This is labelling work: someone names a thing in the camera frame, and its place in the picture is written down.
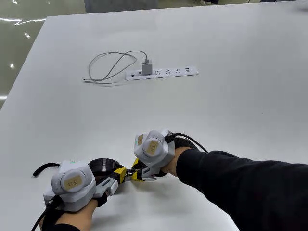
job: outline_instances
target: floor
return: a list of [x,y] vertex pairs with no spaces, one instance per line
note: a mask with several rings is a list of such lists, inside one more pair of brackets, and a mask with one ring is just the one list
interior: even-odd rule
[[[220,0],[219,4],[247,3]],[[159,8],[200,6],[199,0],[158,0]],[[0,1],[0,109],[47,16],[85,13],[83,0]]]

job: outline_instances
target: black sleeve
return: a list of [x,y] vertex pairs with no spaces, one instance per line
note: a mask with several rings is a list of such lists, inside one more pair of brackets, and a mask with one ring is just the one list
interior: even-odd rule
[[179,179],[228,213],[241,231],[308,229],[308,165],[184,151]]
[[49,227],[46,231],[80,231],[75,226],[68,225],[68,224],[58,224]]

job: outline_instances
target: power outlet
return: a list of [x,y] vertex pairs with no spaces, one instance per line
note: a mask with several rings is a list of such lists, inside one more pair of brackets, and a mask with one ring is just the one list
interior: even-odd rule
[[162,68],[154,69],[152,75],[143,76],[140,70],[138,71],[127,71],[125,79],[126,80],[136,80],[136,79],[149,79],[149,78],[166,78],[166,77],[176,77],[176,76],[193,76],[197,75],[199,72],[194,66],[186,66],[181,68]]

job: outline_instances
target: white table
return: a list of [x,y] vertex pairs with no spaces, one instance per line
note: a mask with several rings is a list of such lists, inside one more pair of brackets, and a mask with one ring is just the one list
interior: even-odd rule
[[[307,1],[49,17],[0,111],[1,227],[28,231],[55,169],[109,157],[130,166],[134,136],[184,132],[208,150],[308,163]],[[106,51],[146,51],[154,67],[200,75],[87,85]],[[131,67],[138,69],[139,62]],[[110,63],[100,62],[99,71]],[[236,230],[197,190],[167,176],[126,183],[93,230]]]

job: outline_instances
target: power strip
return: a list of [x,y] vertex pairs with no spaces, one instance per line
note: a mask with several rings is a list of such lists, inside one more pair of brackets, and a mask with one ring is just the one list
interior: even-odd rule
[[187,66],[181,68],[164,68],[164,69],[153,69],[152,75],[143,76],[142,71],[127,71],[125,74],[126,80],[136,79],[149,79],[149,78],[166,78],[176,76],[194,76],[199,74],[197,68],[194,66]]

